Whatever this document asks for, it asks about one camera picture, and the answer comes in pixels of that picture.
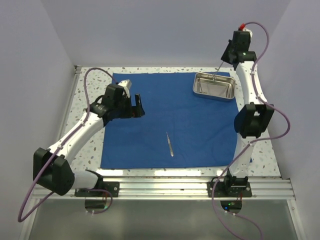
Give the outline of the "stainless steel instrument tray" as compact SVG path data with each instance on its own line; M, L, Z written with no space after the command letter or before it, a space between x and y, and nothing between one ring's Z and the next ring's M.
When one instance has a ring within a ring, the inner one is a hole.
M235 98L236 81L231 76L198 72L195 74L192 91L200 98L228 102Z

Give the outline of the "blue surgical cloth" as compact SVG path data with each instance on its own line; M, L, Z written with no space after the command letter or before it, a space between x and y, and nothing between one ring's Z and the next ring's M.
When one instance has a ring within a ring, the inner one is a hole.
M101 168L220 167L233 160L237 144L235 99L195 96L193 72L116 73L114 77L131 81L130 93L140 94L145 115L115 119L106 125Z

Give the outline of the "silver scalpel handle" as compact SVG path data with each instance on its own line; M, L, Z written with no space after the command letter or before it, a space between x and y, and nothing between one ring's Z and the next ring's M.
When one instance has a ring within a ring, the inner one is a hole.
M174 152L173 152L173 148L172 148L172 144L171 144L171 140L170 140L168 132L166 132L166 137L167 137L167 143L168 143L170 155L171 155L171 157L174 157Z

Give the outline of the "silver surgical forceps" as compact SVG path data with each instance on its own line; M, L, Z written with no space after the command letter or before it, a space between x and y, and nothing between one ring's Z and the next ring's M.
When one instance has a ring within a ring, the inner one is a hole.
M220 69L221 69L221 67L222 67L223 63L224 63L224 62L222 61L222 62L221 62L221 64L219 65L219 67L217 68L216 72L214 73L214 75L213 75L213 80L215 80L215 79L216 79L217 73L220 71Z

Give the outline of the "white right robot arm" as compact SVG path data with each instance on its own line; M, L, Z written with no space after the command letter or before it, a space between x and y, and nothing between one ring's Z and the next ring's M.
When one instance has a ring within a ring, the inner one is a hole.
M234 31L232 39L221 57L231 64L240 80L244 104L234 119L237 143L235 161L226 171L223 181L217 183L215 195L222 192L227 197L252 196L249 184L249 164L256 140L264 133L274 114L267 106L257 71L256 53L249 50L252 33L250 30Z

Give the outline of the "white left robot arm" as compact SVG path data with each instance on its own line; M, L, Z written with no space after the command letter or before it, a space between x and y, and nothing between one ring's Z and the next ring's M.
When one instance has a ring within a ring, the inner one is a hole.
M92 170L74 172L71 163L90 138L112 120L145 115L139 94L135 94L135 105L132 105L131 85L128 79L109 84L66 135L47 149L35 151L33 180L36 184L60 196L70 190L83 190L96 197L106 190L100 174Z

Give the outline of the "aluminium left side rail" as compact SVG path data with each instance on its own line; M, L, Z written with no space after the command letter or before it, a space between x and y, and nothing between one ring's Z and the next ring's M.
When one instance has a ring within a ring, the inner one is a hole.
M74 65L74 74L73 74L73 77L72 77L72 80L71 80L70 88L69 88L69 90L67 92L67 95L66 95L66 100L65 100L64 105L63 105L62 117L60 118L57 134L55 135L55 137L53 139L53 142L50 145L53 145L56 142L58 142L60 140L60 138L65 133L65 129L66 129L66 126L67 126L67 122L68 122L68 118L69 118L70 110L71 110L71 107L72 107L74 94L75 94L75 90L77 88L77 84L78 84L78 81L79 81L79 76L80 76L81 70L82 70L82 66Z

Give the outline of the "aluminium rail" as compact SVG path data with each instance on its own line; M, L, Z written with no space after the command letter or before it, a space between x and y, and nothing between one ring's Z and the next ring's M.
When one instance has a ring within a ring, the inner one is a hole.
M72 80L71 80L70 88L69 88L69 90L67 92L67 95L66 95L66 100L65 100L64 105L63 105L62 117L60 118L57 134L55 135L55 137L53 139L53 142L50 145L53 145L56 142L58 142L60 140L60 138L65 133L65 129L66 129L66 126L67 126L67 122L68 122L68 118L69 118L70 110L71 110L71 107L72 107L74 94L75 94L75 90L77 88L77 84L78 84L78 81L79 81L79 76L80 76L81 70L82 70L82 66L74 65L74 74L73 74L73 77L72 77Z
M252 197L208 197L207 182L213 177L106 177L104 182L119 182L121 200L293 200L290 180L278 177L250 177Z

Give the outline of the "aluminium front rail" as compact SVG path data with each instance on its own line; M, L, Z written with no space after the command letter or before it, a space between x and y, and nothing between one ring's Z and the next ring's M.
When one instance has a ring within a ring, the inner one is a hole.
M250 177L252 197L208 197L207 182L213 177L106 177L104 182L119 182L121 200L293 200L290 180L278 177Z

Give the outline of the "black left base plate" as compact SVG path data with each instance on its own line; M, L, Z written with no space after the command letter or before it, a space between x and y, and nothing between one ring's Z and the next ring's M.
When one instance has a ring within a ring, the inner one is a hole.
M120 191L120 183L117 181L102 181L97 183L93 189L76 189L74 195L76 197L86 198L109 196L109 194L103 190L108 191L112 197L117 198Z

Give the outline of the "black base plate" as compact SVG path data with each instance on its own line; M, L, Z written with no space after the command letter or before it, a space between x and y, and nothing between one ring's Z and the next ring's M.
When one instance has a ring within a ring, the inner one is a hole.
M253 196L248 177L226 176L222 181L219 180L214 188L216 180L217 177L214 177L206 183L209 198L212 197L212 192L215 198L250 198Z
M120 191L120 183L117 181L102 181L97 183L93 189L76 189L74 195L76 197L86 198L109 196L109 194L103 190L108 191L112 197L117 198Z

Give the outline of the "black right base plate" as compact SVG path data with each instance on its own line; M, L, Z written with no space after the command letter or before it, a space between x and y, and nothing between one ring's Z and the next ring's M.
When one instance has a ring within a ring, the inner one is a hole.
M212 197L212 192L215 198L250 198L253 196L248 177L226 176L222 181L219 180L214 188L216 180L217 177L214 177L206 183L209 198Z

